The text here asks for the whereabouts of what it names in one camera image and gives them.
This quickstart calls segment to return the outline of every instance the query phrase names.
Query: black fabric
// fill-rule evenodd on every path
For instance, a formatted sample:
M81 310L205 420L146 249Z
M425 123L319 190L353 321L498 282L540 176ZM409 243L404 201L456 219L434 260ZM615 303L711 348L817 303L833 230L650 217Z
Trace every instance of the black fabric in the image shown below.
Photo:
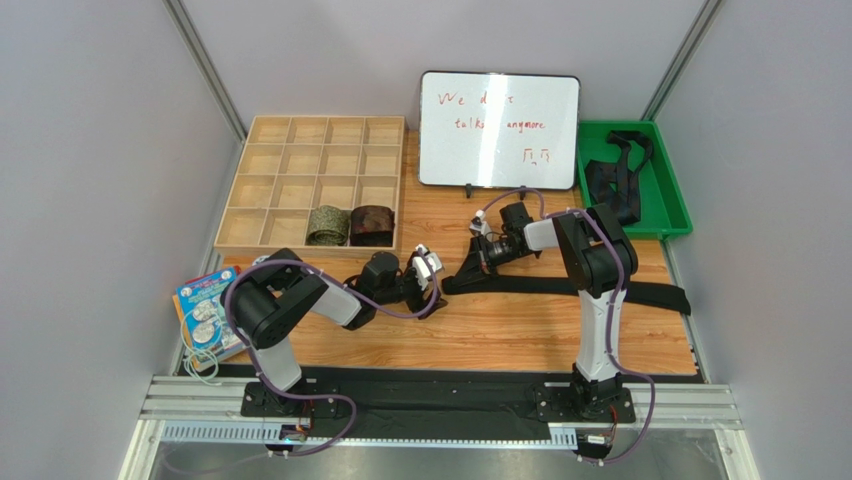
M350 438L429 440L546 440L547 424L538 420L529 383L343 381L340 393L352 397L358 416ZM349 419L317 419L311 432L333 436Z
M226 368L232 365L221 365ZM370 381L370 382L444 382L444 383L548 383L548 382L570 382L571 372L505 372L487 370L433 370L433 369L409 369L409 368L352 368L352 367L316 367L310 365L302 366L302 377L316 378L320 381L334 382L340 384L348 381ZM654 375L651 377L657 383L704 383L699 375ZM645 380L630 375L624 376L625 383L642 383Z
M627 160L630 156L631 141L645 149L645 156L635 170L630 170ZM639 197L639 172L654 155L654 142L644 133L613 130L607 135L606 143L621 148L621 156L616 163L591 160L586 165L586 182L589 195L594 203L603 203L615 212L618 223L631 225L642 218L642 202Z
M481 282L462 286L453 285L453 278L447 277L441 284L445 295L484 292L577 295L577 289L574 288L571 281L563 277L517 277L501 275L496 278L489 278ZM680 287L664 283L630 282L624 301L674 310L685 315L692 313L692 307L686 298L686 292Z

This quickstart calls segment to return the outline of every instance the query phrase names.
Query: white wall panel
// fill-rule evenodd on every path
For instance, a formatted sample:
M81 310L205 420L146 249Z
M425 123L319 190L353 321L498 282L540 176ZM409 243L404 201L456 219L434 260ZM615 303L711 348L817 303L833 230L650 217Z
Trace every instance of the white wall panel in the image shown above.
M638 119L701 0L185 0L242 121L406 115L430 69L572 74L587 119Z
M160 2L0 10L0 477L116 478L236 142Z
M727 2L658 119L675 259L765 479L849 478L852 3Z

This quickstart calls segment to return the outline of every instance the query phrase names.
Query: box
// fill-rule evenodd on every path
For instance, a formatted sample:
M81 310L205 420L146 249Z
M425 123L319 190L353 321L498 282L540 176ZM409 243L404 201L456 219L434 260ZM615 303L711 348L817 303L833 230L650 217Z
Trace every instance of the box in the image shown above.
M174 298L183 323L181 335L195 349L210 350L219 361L246 348L228 325L225 309L219 302L222 292L238 274L236 267L230 267L193 280L177 288ZM198 357L193 363L198 371L213 366L212 361L199 361Z
M692 221L689 219L686 205L680 194L680 187L672 171L663 137L654 122L580 122L577 134L577 166L585 206L592 206L586 182L586 165L590 160L615 163L621 155L621 149L617 145L606 143L606 137L612 130L639 131L654 142L654 155L639 172L642 220L624 227L627 236L634 240L665 240L692 232ZM628 167L631 170L642 161L643 154L644 150L634 145L628 157Z
M214 247L222 255L370 258L390 247L307 245L320 205L382 205L399 215L404 117L258 116L252 122Z

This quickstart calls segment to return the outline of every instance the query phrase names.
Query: wood grain surface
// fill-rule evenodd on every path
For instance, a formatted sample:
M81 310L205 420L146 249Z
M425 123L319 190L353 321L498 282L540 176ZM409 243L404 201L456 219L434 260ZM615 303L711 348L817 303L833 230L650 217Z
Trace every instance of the wood grain surface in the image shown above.
M476 190L464 198L463 188L424 186L417 180L418 132L407 132L403 154L403 189L398 212L402 225L401 259L423 243L453 275L467 254L471 217L500 192ZM518 201L511 196L489 209ZM547 192L548 212L582 205L580 192ZM527 197L527 209L538 216L539 203ZM669 283L657 241L635 241L639 272L634 280ZM251 264L251 257L226 257L225 265ZM304 257L335 278L361 271L362 260ZM559 253L526 257L500 267L506 275L562 276ZM580 302L577 297L481 293L445 296L449 305L426 320L401 320L382 313L350 332L309 314L291 333L296 358L303 365L434 368L454 370L570 371L580 346ZM404 311L399 306L395 310ZM680 314L625 304L621 318L620 359L635 370L661 374L695 374ZM227 363L248 363L245 353Z

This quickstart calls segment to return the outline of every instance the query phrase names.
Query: wooden compartment organizer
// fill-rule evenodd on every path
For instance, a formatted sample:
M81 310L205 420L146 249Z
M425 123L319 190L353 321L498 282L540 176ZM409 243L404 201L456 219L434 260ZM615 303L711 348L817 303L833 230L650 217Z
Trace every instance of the wooden compartment organizer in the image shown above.
M258 116L252 122L216 235L222 255L265 255L287 247L299 255L369 258L392 247L306 244L308 219L320 205L351 211L383 205L399 219L404 117Z

